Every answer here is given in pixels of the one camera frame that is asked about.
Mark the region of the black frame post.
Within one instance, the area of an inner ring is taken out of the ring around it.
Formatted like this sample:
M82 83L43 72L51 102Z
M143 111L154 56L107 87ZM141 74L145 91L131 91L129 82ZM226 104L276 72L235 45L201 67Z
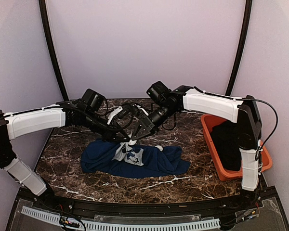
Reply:
M244 48L245 48L245 43L246 43L246 38L247 38L247 33L248 33L248 28L249 28L249 23L250 23L252 3L253 3L253 0L245 1L245 8L244 8L244 15L243 15L243 20L242 20L240 36L239 36L239 41L238 41L237 51L236 51L236 55L234 59L233 68L232 68L231 75L230 75L226 92L225 92L226 96L230 96L232 94L232 91L235 86L235 81L238 75L241 59L242 59Z
M47 12L47 6L46 6L46 1L45 0L39 0L39 11L40 11L40 16L42 20L42 26L44 30L44 36L46 39L46 44L48 48L48 53L51 59L53 71L55 74L56 82L58 84L61 96L63 100L67 101L69 100L68 93L64 84L64 80L61 74L59 62L57 59L54 43L53 43L53 38L52 38L52 33L51 33L51 27L50 27L50 22L49 22L49 17L48 17L48 12Z

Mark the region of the blue printed t-shirt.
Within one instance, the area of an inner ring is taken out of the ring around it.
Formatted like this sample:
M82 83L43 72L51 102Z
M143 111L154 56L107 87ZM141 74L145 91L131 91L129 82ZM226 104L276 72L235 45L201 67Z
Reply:
M181 159L182 149L114 143L97 139L91 142L80 158L84 173L101 171L113 176L131 179L181 175L188 171L190 162Z

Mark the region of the black garment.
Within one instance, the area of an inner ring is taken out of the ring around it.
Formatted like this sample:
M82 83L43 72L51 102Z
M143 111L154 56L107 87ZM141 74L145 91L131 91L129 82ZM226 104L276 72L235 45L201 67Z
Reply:
M228 120L224 121L214 126L210 135L223 168L239 171L241 153L237 143L236 124Z

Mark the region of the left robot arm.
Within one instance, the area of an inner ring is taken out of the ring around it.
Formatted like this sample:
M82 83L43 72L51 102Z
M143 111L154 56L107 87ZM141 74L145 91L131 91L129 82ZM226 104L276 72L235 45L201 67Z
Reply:
M0 168L38 196L48 210L54 210L58 198L52 195L51 187L13 151L11 141L45 129L83 126L100 134L104 141L129 142L130 137L124 128L114 121L114 113L106 113L108 119L97 113L105 101L103 95L87 89L77 100L16 113L0 110Z

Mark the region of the round gold white brooch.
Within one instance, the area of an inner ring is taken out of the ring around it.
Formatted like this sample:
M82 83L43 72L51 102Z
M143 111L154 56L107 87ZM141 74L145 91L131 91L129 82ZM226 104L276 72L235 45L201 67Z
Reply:
M163 147L160 145L156 145L156 148L158 148L161 152L163 151Z

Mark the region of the left black frame post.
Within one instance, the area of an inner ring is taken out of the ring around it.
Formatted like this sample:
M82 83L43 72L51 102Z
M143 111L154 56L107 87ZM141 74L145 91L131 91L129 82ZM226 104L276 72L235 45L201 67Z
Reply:
M44 30L44 36L46 39L46 44L48 48L48 53L51 59L53 71L55 74L56 82L58 84L61 96L63 100L67 101L69 100L68 93L64 84L64 80L61 74L59 62L57 59L54 43L53 43L53 38L52 38L52 33L51 33L51 27L50 27L50 22L49 22L49 17L48 17L48 12L47 12L47 6L46 6L46 1L45 0L39 0L39 11L40 11L40 16L42 20L42 26Z

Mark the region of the black front rail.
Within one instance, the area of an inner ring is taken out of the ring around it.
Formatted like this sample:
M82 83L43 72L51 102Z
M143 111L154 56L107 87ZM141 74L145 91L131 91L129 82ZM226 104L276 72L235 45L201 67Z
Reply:
M259 194L255 200L248 201L242 195L235 195L219 199L211 199L196 202L170 203L170 204L120 204L93 202L88 200L71 199L61 196L53 196L47 203L34 200L34 195L27 189L21 188L14 200L14 207L20 200L47 210L58 210L62 214L73 215L78 218L94 218L96 215L114 217L157 218L200 215L202 218L234 218L236 212L261 207L262 197Z

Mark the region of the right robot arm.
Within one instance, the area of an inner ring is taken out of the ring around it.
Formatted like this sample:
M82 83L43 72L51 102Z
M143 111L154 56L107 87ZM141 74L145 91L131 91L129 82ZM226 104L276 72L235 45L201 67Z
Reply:
M267 143L262 140L262 120L257 103L268 103L250 95L231 97L185 85L171 90L160 81L152 84L146 93L158 107L151 113L141 110L131 135L133 141L155 134L168 118L181 111L201 112L235 127L235 139L230 146L240 152L241 188L245 190L237 197L236 205L241 209L248 208L255 200L252 191L259 184L263 168L261 155Z

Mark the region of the right black frame post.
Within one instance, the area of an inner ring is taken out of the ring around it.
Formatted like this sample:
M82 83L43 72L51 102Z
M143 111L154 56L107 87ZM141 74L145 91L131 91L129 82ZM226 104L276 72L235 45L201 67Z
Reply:
M226 92L225 92L226 96L230 96L232 94L232 91L235 86L235 81L238 75L241 59L242 59L244 48L245 48L245 43L246 43L246 38L247 38L247 33L248 33L248 28L249 28L249 23L250 23L252 3L253 3L253 0L245 1L245 8L244 8L244 15L243 15L243 20L242 20L240 36L239 36L239 41L238 41L237 51L236 51L236 55L234 59L233 68L232 68L231 75L230 75Z

